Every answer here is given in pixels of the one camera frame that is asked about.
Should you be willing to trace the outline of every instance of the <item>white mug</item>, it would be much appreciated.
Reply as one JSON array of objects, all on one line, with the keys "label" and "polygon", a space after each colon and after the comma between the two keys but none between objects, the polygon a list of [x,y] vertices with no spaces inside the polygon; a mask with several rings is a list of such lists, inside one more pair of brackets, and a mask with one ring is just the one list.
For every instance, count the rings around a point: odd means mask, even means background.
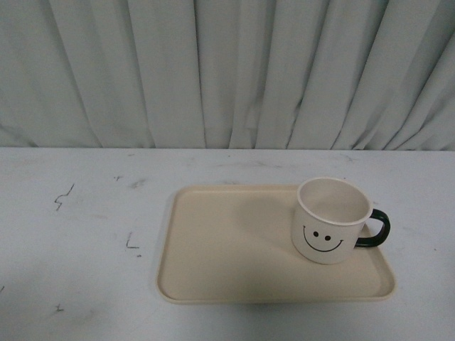
[{"label": "white mug", "polygon": [[[371,201],[357,187],[336,178],[313,178],[297,190],[298,204],[291,238],[307,259],[321,264],[346,260],[354,247],[376,247],[389,232],[388,216],[373,209]],[[374,237],[359,238],[368,218],[383,225]]]}]

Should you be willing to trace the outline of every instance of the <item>white curtain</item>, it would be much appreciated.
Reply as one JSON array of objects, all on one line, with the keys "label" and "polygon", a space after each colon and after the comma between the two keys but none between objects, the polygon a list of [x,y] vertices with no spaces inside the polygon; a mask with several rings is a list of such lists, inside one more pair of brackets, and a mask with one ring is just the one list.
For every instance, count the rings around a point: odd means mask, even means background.
[{"label": "white curtain", "polygon": [[455,0],[0,0],[0,146],[455,150]]}]

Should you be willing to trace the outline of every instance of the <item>smiley face mouth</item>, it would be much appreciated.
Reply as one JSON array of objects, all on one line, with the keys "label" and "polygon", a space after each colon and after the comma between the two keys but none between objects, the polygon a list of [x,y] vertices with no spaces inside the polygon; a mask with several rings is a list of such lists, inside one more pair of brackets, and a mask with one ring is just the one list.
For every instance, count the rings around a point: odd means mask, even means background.
[{"label": "smiley face mouth", "polygon": [[339,247],[341,245],[341,243],[343,242],[342,239],[340,239],[340,242],[338,243],[338,245],[330,250],[320,250],[320,249],[317,249],[316,247],[314,247],[313,245],[311,245],[309,242],[308,242],[308,239],[306,238],[306,235],[305,235],[305,226],[304,226],[304,238],[305,238],[305,242],[313,249],[313,250],[316,250],[316,251],[319,251],[319,252],[330,252],[330,251],[333,251],[334,249],[336,249],[337,247]]}]

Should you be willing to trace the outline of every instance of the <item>black mug handle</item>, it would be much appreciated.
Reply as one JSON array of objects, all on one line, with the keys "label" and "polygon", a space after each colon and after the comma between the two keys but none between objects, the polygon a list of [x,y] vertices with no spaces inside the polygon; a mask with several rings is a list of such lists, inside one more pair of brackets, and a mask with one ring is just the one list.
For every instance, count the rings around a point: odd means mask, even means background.
[{"label": "black mug handle", "polygon": [[381,245],[389,235],[390,221],[389,217],[383,211],[373,209],[370,218],[380,220],[382,222],[382,228],[374,237],[357,239],[357,242],[355,243],[356,247],[376,247]]}]

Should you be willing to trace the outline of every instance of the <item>beige tray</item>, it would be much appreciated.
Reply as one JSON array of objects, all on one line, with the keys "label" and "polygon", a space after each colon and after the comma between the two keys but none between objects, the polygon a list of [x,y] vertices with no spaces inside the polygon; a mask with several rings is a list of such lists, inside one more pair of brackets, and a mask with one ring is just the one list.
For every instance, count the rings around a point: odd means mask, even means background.
[{"label": "beige tray", "polygon": [[[395,287],[379,248],[321,265],[291,241],[295,185],[214,185],[176,195],[157,285],[172,303],[379,301]],[[369,235],[365,227],[364,234]]]}]

